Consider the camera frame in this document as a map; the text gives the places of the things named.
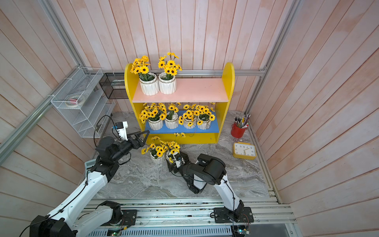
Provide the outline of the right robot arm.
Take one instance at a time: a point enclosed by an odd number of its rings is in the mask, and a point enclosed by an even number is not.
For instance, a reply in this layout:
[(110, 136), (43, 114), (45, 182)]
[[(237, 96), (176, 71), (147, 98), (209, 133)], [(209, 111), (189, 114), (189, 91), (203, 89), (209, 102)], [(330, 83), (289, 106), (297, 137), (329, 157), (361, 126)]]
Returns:
[(226, 164), (219, 158), (200, 154), (197, 161), (189, 161), (187, 154), (179, 152), (170, 154), (166, 158), (169, 172), (176, 177), (181, 177), (190, 191), (200, 194), (204, 188), (213, 186), (220, 195), (224, 206), (214, 208), (210, 217), (216, 223), (246, 223), (254, 222), (250, 207), (234, 192), (227, 177)]

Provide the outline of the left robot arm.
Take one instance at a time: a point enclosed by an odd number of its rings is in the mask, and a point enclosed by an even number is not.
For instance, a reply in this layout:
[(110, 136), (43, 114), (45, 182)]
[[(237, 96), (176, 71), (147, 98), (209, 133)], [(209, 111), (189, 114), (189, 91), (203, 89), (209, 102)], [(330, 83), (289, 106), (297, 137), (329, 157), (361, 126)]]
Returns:
[(104, 201), (90, 214), (79, 215), (92, 198), (109, 183), (118, 168), (119, 160), (133, 149), (145, 146), (149, 130), (134, 132), (125, 140), (116, 141), (107, 136), (99, 141), (98, 157), (84, 181), (46, 216), (37, 216), (28, 227), (31, 237), (85, 237), (103, 224), (123, 225), (120, 204)]

